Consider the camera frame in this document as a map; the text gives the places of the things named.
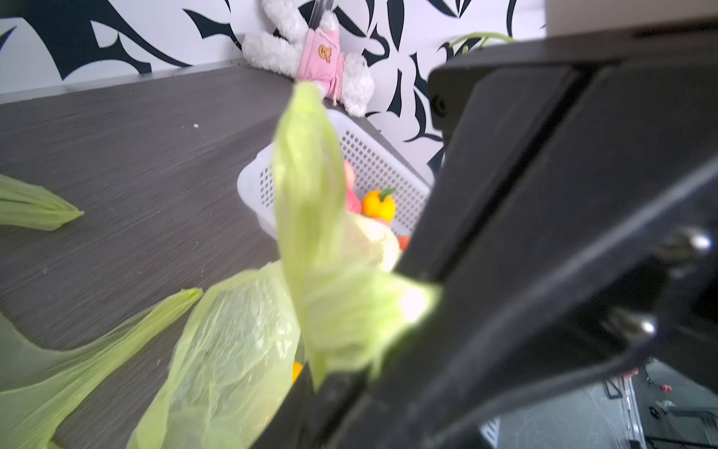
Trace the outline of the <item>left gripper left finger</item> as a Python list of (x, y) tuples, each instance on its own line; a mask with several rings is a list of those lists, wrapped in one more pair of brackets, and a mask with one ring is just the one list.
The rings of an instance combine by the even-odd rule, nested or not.
[(251, 449), (308, 448), (306, 419), (314, 396), (312, 372), (305, 366), (269, 425), (252, 444)]

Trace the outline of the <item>white plastic basket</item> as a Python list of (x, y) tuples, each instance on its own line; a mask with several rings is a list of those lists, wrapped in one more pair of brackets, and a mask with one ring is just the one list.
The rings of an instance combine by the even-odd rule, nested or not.
[[(340, 137), (344, 158), (355, 170), (355, 194), (363, 198), (371, 191), (394, 188), (396, 214), (390, 228), (398, 236), (411, 235), (426, 205), (430, 187), (349, 116), (329, 110), (328, 117)], [(241, 170), (237, 192), (255, 213), (259, 226), (276, 239), (272, 154), (273, 146), (269, 145)]]

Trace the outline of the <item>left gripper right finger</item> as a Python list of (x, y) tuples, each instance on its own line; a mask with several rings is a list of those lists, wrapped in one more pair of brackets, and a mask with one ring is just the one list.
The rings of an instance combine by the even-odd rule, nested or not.
[(717, 385), (717, 22), (550, 37), (428, 79), (446, 155), (399, 273), (443, 289), (329, 448), (464, 448), (661, 357)]

